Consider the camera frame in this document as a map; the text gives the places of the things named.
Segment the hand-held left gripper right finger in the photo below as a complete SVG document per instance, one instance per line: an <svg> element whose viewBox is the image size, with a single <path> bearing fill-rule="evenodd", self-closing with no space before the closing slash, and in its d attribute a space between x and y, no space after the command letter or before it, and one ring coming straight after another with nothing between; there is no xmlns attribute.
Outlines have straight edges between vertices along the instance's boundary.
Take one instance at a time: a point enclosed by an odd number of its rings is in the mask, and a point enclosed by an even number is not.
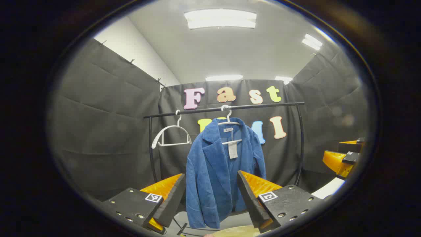
<svg viewBox="0 0 421 237"><path fill-rule="evenodd" d="M324 203L324 199L295 185L281 187L246 171L238 171L236 181L253 226L260 233L290 228Z"/></svg>

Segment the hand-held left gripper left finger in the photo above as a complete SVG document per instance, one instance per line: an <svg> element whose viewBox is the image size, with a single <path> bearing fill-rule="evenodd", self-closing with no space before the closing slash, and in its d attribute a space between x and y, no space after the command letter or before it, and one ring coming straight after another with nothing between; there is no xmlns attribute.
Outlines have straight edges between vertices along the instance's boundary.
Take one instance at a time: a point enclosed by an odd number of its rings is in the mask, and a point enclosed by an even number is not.
<svg viewBox="0 0 421 237"><path fill-rule="evenodd" d="M143 189L127 188L101 202L111 216L136 230L164 234L177 214L186 189L186 176L176 174Z"/></svg>

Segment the cream laundry hamper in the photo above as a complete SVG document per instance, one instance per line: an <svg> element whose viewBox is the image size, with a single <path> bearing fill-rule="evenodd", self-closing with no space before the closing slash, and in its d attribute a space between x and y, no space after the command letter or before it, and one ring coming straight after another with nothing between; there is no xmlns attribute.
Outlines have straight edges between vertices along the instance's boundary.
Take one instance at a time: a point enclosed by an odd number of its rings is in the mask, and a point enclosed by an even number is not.
<svg viewBox="0 0 421 237"><path fill-rule="evenodd" d="M244 225L232 228L226 228L209 234L209 237L256 237L260 235L258 228L252 225Z"/></svg>

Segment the blue corduroy jacket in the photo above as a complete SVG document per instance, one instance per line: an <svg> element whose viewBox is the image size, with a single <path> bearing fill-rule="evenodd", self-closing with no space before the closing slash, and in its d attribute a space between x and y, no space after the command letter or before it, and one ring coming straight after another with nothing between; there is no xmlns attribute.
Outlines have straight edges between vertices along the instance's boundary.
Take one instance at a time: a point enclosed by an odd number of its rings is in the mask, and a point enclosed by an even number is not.
<svg viewBox="0 0 421 237"><path fill-rule="evenodd" d="M186 163L186 212L192 228L219 228L231 213L245 211L237 172L266 179L257 134L240 118L214 119L196 137Z"/></svg>

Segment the white plastic clothes hanger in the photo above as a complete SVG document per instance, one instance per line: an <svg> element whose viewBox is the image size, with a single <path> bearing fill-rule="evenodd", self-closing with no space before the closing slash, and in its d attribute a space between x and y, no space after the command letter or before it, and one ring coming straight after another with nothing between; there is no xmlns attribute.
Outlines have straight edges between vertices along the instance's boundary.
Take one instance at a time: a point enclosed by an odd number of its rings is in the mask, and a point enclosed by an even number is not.
<svg viewBox="0 0 421 237"><path fill-rule="evenodd" d="M181 119L182 119L181 111L179 109L177 109L175 111L175 115L179 116L179 118L177 120L177 124L176 125L166 126L163 129L161 129L158 132L158 134L155 136L155 138L153 139L150 148L156 149L157 146L159 146L159 147L169 147L169 146L191 145L192 144L192 140L191 140L190 134L188 133L188 131L185 128L183 128L182 126L180 126L180 122L181 122ZM184 134L186 135L186 141L185 142L179 142L179 143L171 143L171 144L166 143L165 142L165 139L164 139L164 134L168 130L172 130L172 129L178 129L178 130L184 132Z"/></svg>
<svg viewBox="0 0 421 237"><path fill-rule="evenodd" d="M231 106L222 105L221 106L221 111L224 111L224 109L227 109L229 111L229 113L227 114L227 117L226 117L227 121L226 122L218 123L218 125L226 125L226 124L227 125L241 125L240 123L237 123L237 122L234 122L234 121L230 121L230 116L232 114ZM233 135L232 135L232 140L231 141L227 141L227 142L224 142L222 144L223 145L230 145L230 144L238 143L238 142L241 142L241 141L242 141L242 139L234 140L233 139Z"/></svg>

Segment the black metal clothes rack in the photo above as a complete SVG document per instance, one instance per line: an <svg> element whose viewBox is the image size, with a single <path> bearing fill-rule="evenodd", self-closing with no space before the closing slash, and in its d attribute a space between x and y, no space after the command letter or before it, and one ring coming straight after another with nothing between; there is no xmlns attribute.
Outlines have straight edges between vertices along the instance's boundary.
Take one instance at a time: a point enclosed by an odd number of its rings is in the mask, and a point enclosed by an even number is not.
<svg viewBox="0 0 421 237"><path fill-rule="evenodd" d="M296 169L296 179L294 181L294 185L298 185L299 184L299 180L301 178L301 173L303 170L303 160L304 160L304 126L303 126L303 121L302 121L302 116L301 116L301 111L299 106L300 105L305 105L304 102L289 102L289 103L280 103L280 104L254 104L254 105L242 105L242 106L231 106L231 110L241 110L241 109L253 109L253 108L270 108L270 107L296 107L298 116L299 116L299 125L300 125L300 158L299 158L299 165ZM216 112L216 111L221 111L221 107L216 107L216 108L207 108L207 109L199 109L199 110L186 110L186 111L181 111L181 114L201 114L201 113L207 113L207 112ZM169 117L169 116L176 116L175 112L174 113L166 113L166 114L156 114L156 115L149 115L149 116L145 116L143 117L144 119L149 119L148 122L148 136L149 136L149 146L151 146L152 144L152 119L153 118L161 118L161 117ZM213 126L212 122L209 123L210 125L207 125L205 127L205 130L202 131L199 135L201 136L200 138L204 138L204 135L202 134L210 134L209 132L206 133L206 129L210 128L211 131L215 131L215 134L218 134L218 136L220 135L219 133L219 128L216 128L215 126ZM257 134L250 129L248 129L248 126L245 125L245 123L240 123L243 127L243 129L241 131L246 132L247 134L254 134L253 136L257 136ZM220 142L220 139L217 138L215 141L210 139L210 141L206 141L207 143L212 143L212 144L216 144L215 145L215 151L210 152L210 154L208 156L212 156L215 157L215 161L217 164L217 167L214 168L216 174L227 174L227 175L223 175L222 179L219 180L221 182L220 184L220 188L216 189L217 191L219 190L223 190L224 194L222 195L223 198L230 198L230 202L227 200L224 203L228 203L228 204L232 204L233 201L233 196L232 194L232 189L231 189L231 175L230 172L228 171L228 165L227 165L227 169L226 171L223 169L225 168L225 166L223 165L223 162L225 162L227 164L227 158L225 157L225 153L224 153L224 149L223 149L223 144L222 142ZM204 155L205 153L203 152L203 148L201 145L201 142L193 142L193 155ZM158 181L157 179L157 174L156 174L156 169L155 169L155 164L154 164L154 158L153 158L153 149L149 147L149 161L150 161L150 167L152 170L152 175L154 178L155 183L159 183L162 181ZM150 229L153 231L156 231L157 233L163 233L164 231L164 224L167 224L167 220L158 220L158 217L154 217L155 222L157 223L156 225L153 224L149 224L150 225Z"/></svg>

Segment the white table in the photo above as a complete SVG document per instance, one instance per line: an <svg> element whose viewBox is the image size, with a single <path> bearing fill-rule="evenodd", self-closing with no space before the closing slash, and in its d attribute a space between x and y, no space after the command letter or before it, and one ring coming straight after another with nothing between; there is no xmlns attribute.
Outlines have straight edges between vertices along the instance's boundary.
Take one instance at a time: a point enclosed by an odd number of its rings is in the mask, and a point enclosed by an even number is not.
<svg viewBox="0 0 421 237"><path fill-rule="evenodd" d="M329 183L325 184L325 186L313 192L311 195L315 196L316 198L325 199L326 197L335 194L335 192L337 192L344 183L345 180L335 177Z"/></svg>

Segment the black backdrop cloth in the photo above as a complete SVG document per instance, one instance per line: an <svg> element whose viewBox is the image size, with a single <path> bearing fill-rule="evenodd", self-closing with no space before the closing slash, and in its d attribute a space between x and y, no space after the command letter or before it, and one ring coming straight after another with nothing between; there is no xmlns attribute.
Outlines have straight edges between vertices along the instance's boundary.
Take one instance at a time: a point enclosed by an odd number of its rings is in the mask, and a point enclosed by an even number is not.
<svg viewBox="0 0 421 237"><path fill-rule="evenodd" d="M275 80L198 82L166 87L117 53L90 39L63 75L51 110L51 142L70 177L89 195L105 200L128 187L154 183L149 161L148 120L144 116L183 109L186 89L204 88L198 109L219 107L217 90L233 89L231 105L251 104L250 90L272 103L267 89L279 90L281 103L300 106L304 158L296 107L233 111L248 126L262 122L267 178L314 192L334 178L322 162L325 150L343 141L367 137L369 108L359 77L342 52L317 53L284 85Z"/></svg>

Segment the large ceiling light panel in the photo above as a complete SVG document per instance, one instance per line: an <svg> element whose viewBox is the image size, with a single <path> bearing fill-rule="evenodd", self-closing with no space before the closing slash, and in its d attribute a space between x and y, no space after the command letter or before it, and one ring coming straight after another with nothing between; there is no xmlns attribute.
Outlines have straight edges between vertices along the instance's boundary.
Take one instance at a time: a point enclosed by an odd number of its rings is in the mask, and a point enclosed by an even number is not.
<svg viewBox="0 0 421 237"><path fill-rule="evenodd" d="M189 29L240 27L254 29L257 14L235 9L204 9L184 13Z"/></svg>

